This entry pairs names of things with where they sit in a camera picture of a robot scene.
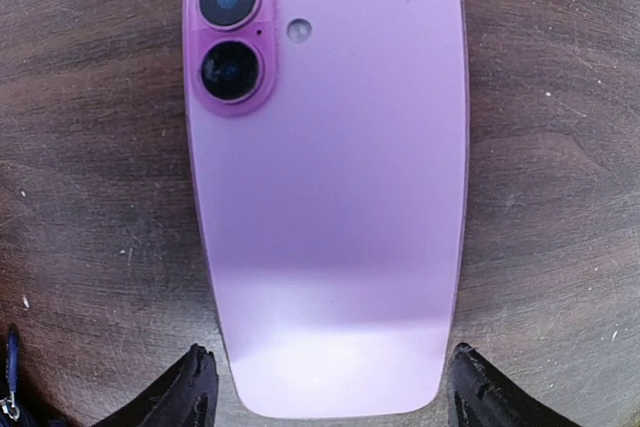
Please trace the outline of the navy blue student backpack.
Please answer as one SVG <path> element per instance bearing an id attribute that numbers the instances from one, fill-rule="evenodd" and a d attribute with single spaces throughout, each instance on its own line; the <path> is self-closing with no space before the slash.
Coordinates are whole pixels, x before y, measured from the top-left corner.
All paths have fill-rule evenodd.
<path id="1" fill-rule="evenodd" d="M 17 328 L 14 326 L 11 326 L 8 330 L 5 367 L 7 393 L 1 398 L 1 413 L 3 415 L 1 425 L 17 425 L 21 416 L 21 410 L 17 401 L 19 377 L 19 335 Z"/>

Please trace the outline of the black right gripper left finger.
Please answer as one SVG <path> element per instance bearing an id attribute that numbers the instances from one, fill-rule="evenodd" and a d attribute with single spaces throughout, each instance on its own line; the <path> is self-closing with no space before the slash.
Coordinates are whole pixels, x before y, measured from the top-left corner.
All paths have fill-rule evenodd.
<path id="1" fill-rule="evenodd" d="M 218 388 L 214 355 L 193 344 L 143 392 L 96 426 L 213 427 Z"/>

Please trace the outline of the purple smartphone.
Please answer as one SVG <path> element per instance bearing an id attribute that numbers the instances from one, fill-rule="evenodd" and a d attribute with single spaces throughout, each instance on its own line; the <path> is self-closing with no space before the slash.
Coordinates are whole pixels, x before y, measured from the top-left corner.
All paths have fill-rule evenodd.
<path id="1" fill-rule="evenodd" d="M 183 0 L 201 241 L 241 402 L 437 395 L 467 199 L 463 0 Z"/>

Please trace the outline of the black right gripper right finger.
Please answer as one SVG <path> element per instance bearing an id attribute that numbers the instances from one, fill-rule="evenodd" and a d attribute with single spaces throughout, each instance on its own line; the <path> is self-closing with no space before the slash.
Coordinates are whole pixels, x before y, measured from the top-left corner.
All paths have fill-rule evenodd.
<path id="1" fill-rule="evenodd" d="M 467 343 L 452 352 L 447 396 L 448 424 L 454 427 L 578 427 L 527 394 Z"/>

